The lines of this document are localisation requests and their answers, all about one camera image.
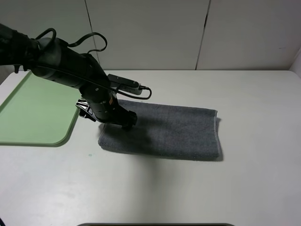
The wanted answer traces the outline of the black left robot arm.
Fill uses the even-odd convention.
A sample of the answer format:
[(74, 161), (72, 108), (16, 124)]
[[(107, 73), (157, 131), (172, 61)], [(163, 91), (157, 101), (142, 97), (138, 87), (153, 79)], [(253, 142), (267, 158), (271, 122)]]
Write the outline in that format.
[(116, 92), (97, 60), (89, 53), (79, 54), (53, 28), (37, 38), (0, 26), (0, 64), (22, 66), (40, 78), (79, 90), (76, 103), (80, 116), (92, 121), (120, 125), (130, 129), (137, 115), (119, 105)]

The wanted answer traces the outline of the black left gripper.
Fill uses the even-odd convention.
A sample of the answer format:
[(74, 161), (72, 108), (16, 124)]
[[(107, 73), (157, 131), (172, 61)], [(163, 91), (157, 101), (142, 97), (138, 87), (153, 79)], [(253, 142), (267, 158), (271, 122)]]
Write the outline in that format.
[(136, 125), (137, 114), (121, 107), (110, 90), (87, 83), (79, 91), (82, 99), (76, 102), (76, 107), (80, 117), (120, 125), (124, 130), (130, 130)]

